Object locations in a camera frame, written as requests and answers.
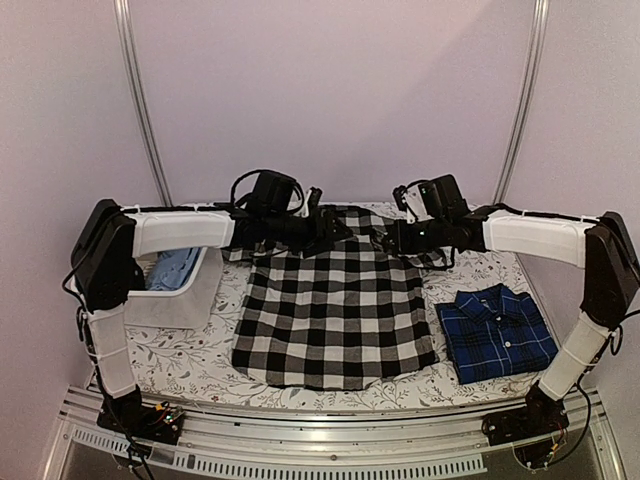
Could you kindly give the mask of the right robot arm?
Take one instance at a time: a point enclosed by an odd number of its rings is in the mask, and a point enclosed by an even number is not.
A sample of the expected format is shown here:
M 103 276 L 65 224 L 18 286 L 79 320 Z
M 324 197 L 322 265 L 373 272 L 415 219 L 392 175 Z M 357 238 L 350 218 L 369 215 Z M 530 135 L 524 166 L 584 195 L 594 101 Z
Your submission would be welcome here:
M 575 319 L 537 386 L 546 398 L 536 398 L 517 415 L 524 435 L 539 435 L 556 417 L 550 400 L 563 399 L 597 364 L 611 334 L 639 314 L 639 258 L 623 217 L 615 211 L 571 215 L 505 203 L 472 207 L 451 174 L 399 185 L 392 197 L 403 216 L 392 224 L 385 246 L 396 255 L 444 247 L 509 253 L 557 266 L 573 281 L 565 291 L 577 303 Z

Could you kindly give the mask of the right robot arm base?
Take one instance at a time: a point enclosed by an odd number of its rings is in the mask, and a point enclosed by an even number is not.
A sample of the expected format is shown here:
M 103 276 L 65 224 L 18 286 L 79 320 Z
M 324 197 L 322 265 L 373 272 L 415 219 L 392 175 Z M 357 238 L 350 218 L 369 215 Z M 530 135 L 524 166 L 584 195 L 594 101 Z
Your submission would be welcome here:
M 526 394 L 523 407 L 487 414 L 481 431 L 491 446 L 527 440 L 514 449 L 514 455 L 522 466 L 535 470 L 550 465 L 568 426 L 563 401 L 548 397 L 536 382 Z

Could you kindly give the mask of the black white checkered shirt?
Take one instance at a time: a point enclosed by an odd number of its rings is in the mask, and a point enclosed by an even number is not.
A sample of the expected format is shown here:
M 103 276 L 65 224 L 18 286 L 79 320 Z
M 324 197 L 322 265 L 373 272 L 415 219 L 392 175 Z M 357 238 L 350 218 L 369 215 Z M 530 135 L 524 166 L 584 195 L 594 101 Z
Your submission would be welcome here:
M 392 219 L 356 205 L 328 209 L 354 233 L 330 251 L 230 254 L 251 263 L 233 368 L 277 388 L 359 391 L 437 363 L 423 275 L 444 264 L 444 252 L 377 251 L 372 233 Z

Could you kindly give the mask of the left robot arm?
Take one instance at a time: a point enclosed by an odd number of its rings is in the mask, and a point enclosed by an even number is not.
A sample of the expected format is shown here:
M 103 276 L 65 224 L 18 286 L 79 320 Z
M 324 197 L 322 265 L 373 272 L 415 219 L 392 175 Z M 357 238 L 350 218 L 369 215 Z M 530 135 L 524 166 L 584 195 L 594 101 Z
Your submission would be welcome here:
M 111 419 L 128 434 L 148 426 L 132 398 L 140 389 L 126 340 L 128 325 L 191 328 L 205 319 L 222 274 L 222 252 L 264 243 L 311 256 L 330 250 L 350 229 L 327 207 L 322 191 L 302 188 L 270 169 L 250 172 L 255 183 L 223 202 L 125 207 L 99 200 L 71 253 L 63 290 L 79 302 L 79 331 Z

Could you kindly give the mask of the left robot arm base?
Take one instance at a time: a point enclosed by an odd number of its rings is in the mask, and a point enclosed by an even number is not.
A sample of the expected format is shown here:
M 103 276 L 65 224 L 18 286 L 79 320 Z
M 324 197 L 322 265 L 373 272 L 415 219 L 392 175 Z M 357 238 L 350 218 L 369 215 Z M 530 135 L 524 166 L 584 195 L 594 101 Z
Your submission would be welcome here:
M 139 390 L 120 398 L 106 396 L 97 425 L 103 429 L 153 442 L 177 445 L 184 424 L 184 410 L 164 401 L 142 403 Z

